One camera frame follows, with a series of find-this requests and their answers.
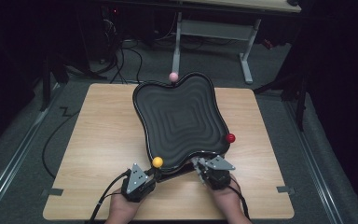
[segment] dark background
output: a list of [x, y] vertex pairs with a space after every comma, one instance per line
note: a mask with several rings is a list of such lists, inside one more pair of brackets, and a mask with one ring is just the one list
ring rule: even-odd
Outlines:
[[[358, 1], [302, 1], [301, 6], [304, 15], [332, 20], [301, 29], [295, 23], [264, 20], [256, 42], [294, 44], [277, 79], [310, 72], [307, 90], [358, 194]], [[120, 13], [126, 15], [121, 18], [126, 33], [150, 46], [158, 37], [154, 30], [167, 32], [171, 26], [167, 21], [173, 17], [172, 12], [134, 8], [120, 8]], [[86, 68], [88, 60], [108, 58], [102, 29], [101, 8], [96, 4], [0, 1], [0, 135], [34, 97], [33, 87], [43, 74], [48, 52], [57, 51]]]

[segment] human hand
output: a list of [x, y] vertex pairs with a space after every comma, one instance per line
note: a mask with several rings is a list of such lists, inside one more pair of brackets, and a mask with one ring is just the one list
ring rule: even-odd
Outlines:
[[109, 217], [105, 224], [128, 224], [135, 217], [138, 208], [145, 199], [139, 203], [132, 203], [120, 193], [121, 189], [113, 192], [110, 199]]
[[[231, 176], [230, 186], [237, 192], [241, 192], [241, 188], [237, 183], [234, 175]], [[209, 192], [213, 196], [214, 203], [219, 210], [225, 215], [229, 224], [251, 224], [252, 222], [245, 216], [241, 210], [240, 196], [231, 188], [213, 190], [208, 187]]]

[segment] ball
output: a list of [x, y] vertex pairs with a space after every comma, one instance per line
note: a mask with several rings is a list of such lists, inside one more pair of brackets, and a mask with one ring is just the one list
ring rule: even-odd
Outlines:
[[179, 75], [177, 73], [170, 73], [170, 82], [177, 82]]
[[162, 160], [161, 157], [155, 157], [155, 159], [153, 159], [153, 161], [152, 161], [152, 164], [155, 168], [161, 167], [162, 163], [164, 163], [164, 161]]
[[232, 133], [229, 133], [229, 134], [226, 136], [226, 140], [227, 140], [229, 143], [235, 142], [235, 135], [232, 134]]

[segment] desk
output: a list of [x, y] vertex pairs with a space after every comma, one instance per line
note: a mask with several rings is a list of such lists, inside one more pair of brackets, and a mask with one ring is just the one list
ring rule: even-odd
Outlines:
[[[89, 219], [109, 183], [137, 162], [150, 167], [141, 121], [132, 104], [135, 85], [93, 84], [76, 122], [54, 181], [61, 196], [50, 195], [44, 210], [49, 220]], [[294, 210], [251, 90], [215, 88], [228, 128], [237, 137], [226, 154], [236, 166], [251, 218], [291, 218]], [[117, 182], [113, 189], [121, 187]], [[108, 215], [105, 200], [97, 219]], [[222, 219], [195, 172], [157, 184], [136, 220]]]

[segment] black tray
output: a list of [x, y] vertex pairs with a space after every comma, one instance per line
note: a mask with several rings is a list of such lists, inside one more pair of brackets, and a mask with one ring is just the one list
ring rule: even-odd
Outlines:
[[228, 128], [213, 83], [205, 75], [188, 74], [173, 85], [144, 82], [132, 100], [145, 129], [148, 158], [163, 159], [163, 175], [178, 172], [194, 156], [208, 158], [228, 151]]

